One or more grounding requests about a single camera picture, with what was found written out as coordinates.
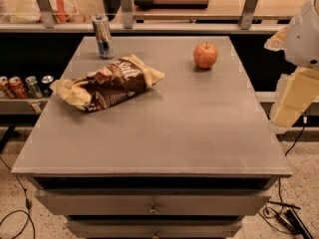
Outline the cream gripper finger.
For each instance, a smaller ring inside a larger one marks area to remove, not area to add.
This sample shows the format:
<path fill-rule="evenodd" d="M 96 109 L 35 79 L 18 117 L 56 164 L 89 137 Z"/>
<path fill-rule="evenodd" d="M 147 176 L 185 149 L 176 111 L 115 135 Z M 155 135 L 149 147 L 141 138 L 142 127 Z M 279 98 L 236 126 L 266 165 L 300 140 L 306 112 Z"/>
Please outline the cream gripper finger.
<path fill-rule="evenodd" d="M 297 67 L 291 75 L 282 74 L 278 80 L 271 123 L 290 128 L 319 96 L 319 72 Z"/>
<path fill-rule="evenodd" d="M 264 48 L 269 51 L 283 51 L 286 48 L 287 26 L 280 29 L 276 34 L 271 36 L 264 44 Z"/>

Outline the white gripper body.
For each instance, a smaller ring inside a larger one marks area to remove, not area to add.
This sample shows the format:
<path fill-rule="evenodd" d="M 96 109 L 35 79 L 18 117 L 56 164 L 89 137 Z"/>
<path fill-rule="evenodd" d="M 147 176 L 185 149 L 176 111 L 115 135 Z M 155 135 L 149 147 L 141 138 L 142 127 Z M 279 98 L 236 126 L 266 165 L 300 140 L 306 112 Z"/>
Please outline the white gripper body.
<path fill-rule="evenodd" d="M 319 68 L 319 0 L 306 0 L 291 19 L 285 36 L 285 59 L 298 67 Z"/>

